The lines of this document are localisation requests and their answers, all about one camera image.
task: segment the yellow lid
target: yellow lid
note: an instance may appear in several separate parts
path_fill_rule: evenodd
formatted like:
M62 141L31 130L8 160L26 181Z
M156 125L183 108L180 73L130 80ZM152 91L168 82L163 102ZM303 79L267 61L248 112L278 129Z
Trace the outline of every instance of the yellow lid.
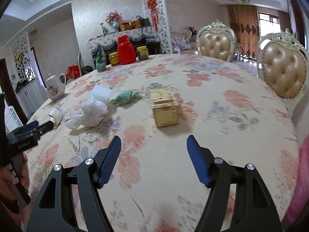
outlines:
M115 55L118 55L118 52L113 52L109 54L109 56L115 56Z
M140 47L137 47L136 50L140 51L140 50L145 50L147 49L147 46L140 46Z
M173 92L168 86L151 89L150 99L153 104L164 104L174 101Z

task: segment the curtain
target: curtain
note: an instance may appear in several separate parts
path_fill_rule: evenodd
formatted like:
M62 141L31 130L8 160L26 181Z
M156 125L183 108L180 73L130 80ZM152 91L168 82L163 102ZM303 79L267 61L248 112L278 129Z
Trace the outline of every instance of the curtain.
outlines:
M285 29L289 29L291 32L291 23L289 20L289 14L283 11L279 11L280 29L285 32Z
M260 39L256 6L228 5L228 12L231 28L236 33L242 54L254 59Z

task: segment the floral tablecloth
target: floral tablecloth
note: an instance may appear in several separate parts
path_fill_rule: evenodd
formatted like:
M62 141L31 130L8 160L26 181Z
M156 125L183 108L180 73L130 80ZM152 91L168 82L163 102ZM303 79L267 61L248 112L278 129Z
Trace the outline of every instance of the floral tablecloth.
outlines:
M114 108L94 128L69 130L69 113L78 109L100 84L139 90L142 99ZM149 90L170 86L180 109L180 123L157 129ZM199 182L186 149L193 134L199 144L230 164L253 163L274 199L280 218L290 203L297 177L298 148L293 124L276 94L260 79L218 59L154 55L149 60L93 71L66 87L57 102L46 101L30 121L48 120L55 105L64 110L62 123L27 151L31 205L55 164L79 165L108 146L114 135L122 150L112 177L99 194L115 232L194 231L209 190ZM77 187L73 186L78 224L86 230ZM235 200L230 191L223 228L229 226ZM31 205L25 212L27 219Z

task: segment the person's hand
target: person's hand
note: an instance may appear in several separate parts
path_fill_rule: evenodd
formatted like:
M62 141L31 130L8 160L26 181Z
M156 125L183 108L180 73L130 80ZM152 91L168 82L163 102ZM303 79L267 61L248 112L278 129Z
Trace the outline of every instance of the person's hand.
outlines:
M27 161L27 156L25 153L23 153L23 165L20 169L22 178L20 179L20 183L25 189L29 187L29 171ZM0 166L0 194L5 196L9 200L16 200L16 196L11 191L6 180L13 181L14 175L6 167Z

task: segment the red chinese knot ornament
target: red chinese knot ornament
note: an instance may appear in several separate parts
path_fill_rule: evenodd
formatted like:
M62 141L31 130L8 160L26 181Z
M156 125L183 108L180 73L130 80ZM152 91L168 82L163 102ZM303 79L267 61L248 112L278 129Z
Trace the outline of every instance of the red chinese knot ornament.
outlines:
M150 9L150 13L151 13L151 18L152 18L152 23L155 26L155 30L156 32L158 32L158 23L159 23L159 19L158 19L158 13L157 13L157 1L156 0L148 0L147 1L147 7L148 9Z

